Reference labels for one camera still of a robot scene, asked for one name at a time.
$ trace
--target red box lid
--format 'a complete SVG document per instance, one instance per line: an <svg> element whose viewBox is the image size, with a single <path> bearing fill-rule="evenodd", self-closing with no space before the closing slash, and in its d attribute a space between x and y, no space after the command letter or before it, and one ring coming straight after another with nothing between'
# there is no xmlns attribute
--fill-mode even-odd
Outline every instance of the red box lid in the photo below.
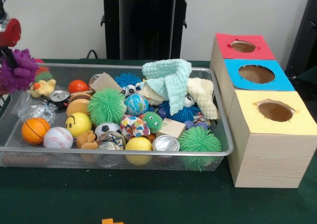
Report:
<svg viewBox="0 0 317 224"><path fill-rule="evenodd" d="M228 35L216 33L223 59L272 59L273 52L261 35Z"/></svg>

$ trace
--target yellow ball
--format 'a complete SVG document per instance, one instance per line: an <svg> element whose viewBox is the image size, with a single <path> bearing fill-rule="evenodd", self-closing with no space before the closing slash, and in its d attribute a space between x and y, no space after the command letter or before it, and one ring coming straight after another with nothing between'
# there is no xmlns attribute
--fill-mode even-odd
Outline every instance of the yellow ball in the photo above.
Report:
<svg viewBox="0 0 317 224"><path fill-rule="evenodd" d="M92 124L87 114L75 112L67 118L65 128L70 131L73 137L77 137L85 131L90 131Z"/></svg>
<svg viewBox="0 0 317 224"><path fill-rule="evenodd" d="M126 151L151 151L152 143L145 137L134 137L125 146ZM152 156L127 155L127 160L135 166L144 166Z"/></svg>

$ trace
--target blue paper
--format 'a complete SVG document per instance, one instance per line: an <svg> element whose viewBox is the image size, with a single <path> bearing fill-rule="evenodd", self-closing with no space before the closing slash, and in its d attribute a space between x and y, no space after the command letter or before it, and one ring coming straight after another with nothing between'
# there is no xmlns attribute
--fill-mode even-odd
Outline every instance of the blue paper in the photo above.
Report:
<svg viewBox="0 0 317 224"><path fill-rule="evenodd" d="M284 71L275 60L225 59L224 62L233 85L239 89L294 91L291 82L288 80ZM271 82L265 84L258 84L246 80L239 74L239 69L247 65L259 65L267 68L273 72L275 78Z"/></svg>

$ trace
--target purple koosh ball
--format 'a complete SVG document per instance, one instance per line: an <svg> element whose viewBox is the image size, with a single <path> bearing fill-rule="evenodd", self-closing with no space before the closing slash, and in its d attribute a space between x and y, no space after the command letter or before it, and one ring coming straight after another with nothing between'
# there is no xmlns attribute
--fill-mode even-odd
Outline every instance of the purple koosh ball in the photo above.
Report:
<svg viewBox="0 0 317 224"><path fill-rule="evenodd" d="M201 127L205 128L205 129L208 129L208 125L206 123L204 123L204 122L197 122L197 124L195 126L201 126Z"/></svg>
<svg viewBox="0 0 317 224"><path fill-rule="evenodd" d="M186 130L195 126L195 124L192 121L186 121L185 125L186 125Z"/></svg>
<svg viewBox="0 0 317 224"><path fill-rule="evenodd" d="M2 56L0 63L0 82L10 93L17 90L27 90L30 84L34 82L35 72L38 65L34 62L28 49L12 51L18 67L12 69L6 56Z"/></svg>
<svg viewBox="0 0 317 224"><path fill-rule="evenodd" d="M158 110L158 115L164 120L167 117L166 111L164 108Z"/></svg>

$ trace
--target yellow paper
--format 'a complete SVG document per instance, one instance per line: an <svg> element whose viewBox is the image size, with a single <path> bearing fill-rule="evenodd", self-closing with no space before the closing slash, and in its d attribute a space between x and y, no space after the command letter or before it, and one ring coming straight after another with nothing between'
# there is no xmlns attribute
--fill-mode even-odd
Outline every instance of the yellow paper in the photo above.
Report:
<svg viewBox="0 0 317 224"><path fill-rule="evenodd" d="M297 92L236 90L236 95L251 133L317 135L317 124ZM258 108L266 100L288 105L292 118L284 122L266 118Z"/></svg>

